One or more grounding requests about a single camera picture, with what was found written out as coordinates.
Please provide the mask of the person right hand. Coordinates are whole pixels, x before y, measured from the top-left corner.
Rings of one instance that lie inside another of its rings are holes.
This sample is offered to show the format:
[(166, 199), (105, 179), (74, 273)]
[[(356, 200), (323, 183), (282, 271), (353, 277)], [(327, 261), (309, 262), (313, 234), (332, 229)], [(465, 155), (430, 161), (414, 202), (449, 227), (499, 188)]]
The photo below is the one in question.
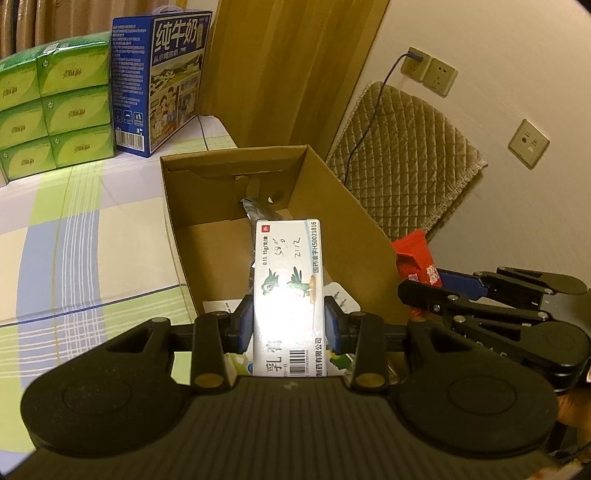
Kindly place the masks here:
[(590, 384), (575, 387), (565, 395), (558, 397), (558, 420), (570, 427), (588, 428), (591, 417)]

